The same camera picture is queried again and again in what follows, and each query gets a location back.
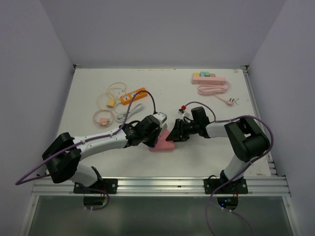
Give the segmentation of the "pink triangular power strip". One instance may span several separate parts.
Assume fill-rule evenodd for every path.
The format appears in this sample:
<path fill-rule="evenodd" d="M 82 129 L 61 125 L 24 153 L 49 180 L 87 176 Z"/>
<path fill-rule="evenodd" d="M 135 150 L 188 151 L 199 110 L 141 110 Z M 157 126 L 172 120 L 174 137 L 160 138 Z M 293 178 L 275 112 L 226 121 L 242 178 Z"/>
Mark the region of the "pink triangular power strip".
<path fill-rule="evenodd" d="M 172 151 L 175 149 L 175 143 L 173 141 L 167 141 L 166 138 L 170 132 L 168 129 L 162 131 L 158 137 L 155 147 L 149 147 L 150 152 L 163 152 L 163 151 Z"/>

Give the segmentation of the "pink charger plug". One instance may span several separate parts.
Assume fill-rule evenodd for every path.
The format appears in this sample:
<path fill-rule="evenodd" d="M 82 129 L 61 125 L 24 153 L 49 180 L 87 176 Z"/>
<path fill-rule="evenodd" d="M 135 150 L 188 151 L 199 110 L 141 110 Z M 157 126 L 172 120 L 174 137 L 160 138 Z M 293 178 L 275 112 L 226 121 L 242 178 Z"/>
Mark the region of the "pink charger plug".
<path fill-rule="evenodd" d="M 98 125 L 101 127 L 108 127 L 111 124 L 108 118 L 101 118 L 98 122 Z"/>

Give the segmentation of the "orange power strip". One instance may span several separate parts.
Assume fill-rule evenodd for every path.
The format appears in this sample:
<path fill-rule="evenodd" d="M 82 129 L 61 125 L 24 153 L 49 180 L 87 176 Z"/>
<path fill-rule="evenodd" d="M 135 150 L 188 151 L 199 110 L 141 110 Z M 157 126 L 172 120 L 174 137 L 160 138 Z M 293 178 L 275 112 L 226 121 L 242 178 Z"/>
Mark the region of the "orange power strip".
<path fill-rule="evenodd" d="M 144 92 L 145 90 L 146 89 L 144 87 L 142 87 L 142 88 L 139 88 L 139 89 L 134 90 L 132 92 L 129 92 L 125 95 L 122 95 L 120 97 L 121 104 L 123 106 L 128 105 L 134 96 L 135 96 L 135 98 L 133 101 L 137 101 L 139 99 L 146 97 L 148 94 L 146 92 Z"/>

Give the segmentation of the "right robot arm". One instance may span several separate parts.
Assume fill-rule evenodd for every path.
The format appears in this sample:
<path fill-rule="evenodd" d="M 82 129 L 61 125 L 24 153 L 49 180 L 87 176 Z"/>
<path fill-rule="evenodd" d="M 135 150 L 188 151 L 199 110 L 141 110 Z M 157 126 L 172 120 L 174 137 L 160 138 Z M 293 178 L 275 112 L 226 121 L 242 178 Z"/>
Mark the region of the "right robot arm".
<path fill-rule="evenodd" d="M 231 120 L 210 122 L 203 107 L 191 110 L 192 119 L 184 117 L 175 121 L 167 141 L 185 142 L 190 135 L 209 138 L 228 138 L 234 155 L 220 174 L 219 187 L 225 193 L 237 187 L 237 180 L 243 178 L 245 169 L 270 151 L 271 141 L 257 124 L 257 117 L 244 115 Z"/>

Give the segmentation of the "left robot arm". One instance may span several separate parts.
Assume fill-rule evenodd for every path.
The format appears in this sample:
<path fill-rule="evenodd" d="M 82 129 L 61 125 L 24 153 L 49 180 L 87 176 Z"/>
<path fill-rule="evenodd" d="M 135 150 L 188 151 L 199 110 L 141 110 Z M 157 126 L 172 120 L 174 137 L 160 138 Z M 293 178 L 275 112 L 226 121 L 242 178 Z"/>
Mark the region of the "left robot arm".
<path fill-rule="evenodd" d="M 70 180 L 91 193 L 97 193 L 105 189 L 105 181 L 95 167 L 87 167 L 81 161 L 101 152 L 139 144 L 153 148 L 166 127 L 166 120 L 166 114 L 156 113 L 101 134 L 72 137 L 65 132 L 53 141 L 42 158 L 53 183 Z"/>

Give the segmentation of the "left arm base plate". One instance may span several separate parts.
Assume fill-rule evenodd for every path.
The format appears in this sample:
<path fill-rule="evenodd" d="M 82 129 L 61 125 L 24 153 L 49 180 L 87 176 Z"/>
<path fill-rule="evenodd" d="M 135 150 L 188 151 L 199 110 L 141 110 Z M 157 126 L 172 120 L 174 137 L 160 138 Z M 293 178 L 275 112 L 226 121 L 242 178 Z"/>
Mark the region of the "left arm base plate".
<path fill-rule="evenodd" d="M 96 183 L 91 186 L 84 186 L 81 183 L 75 183 L 73 193 L 74 194 L 116 194 L 118 188 L 117 178 L 103 178 L 97 180 Z"/>

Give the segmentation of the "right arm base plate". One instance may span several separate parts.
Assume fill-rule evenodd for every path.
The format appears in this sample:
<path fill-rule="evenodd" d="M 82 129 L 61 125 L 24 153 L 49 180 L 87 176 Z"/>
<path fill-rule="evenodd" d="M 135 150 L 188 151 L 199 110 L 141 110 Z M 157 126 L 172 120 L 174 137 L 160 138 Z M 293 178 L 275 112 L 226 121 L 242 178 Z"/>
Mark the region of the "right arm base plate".
<path fill-rule="evenodd" d="M 203 186 L 205 194 L 248 194 L 248 187 L 246 180 L 241 177 L 236 181 L 227 182 L 223 177 L 217 178 L 212 175 L 203 179 Z"/>

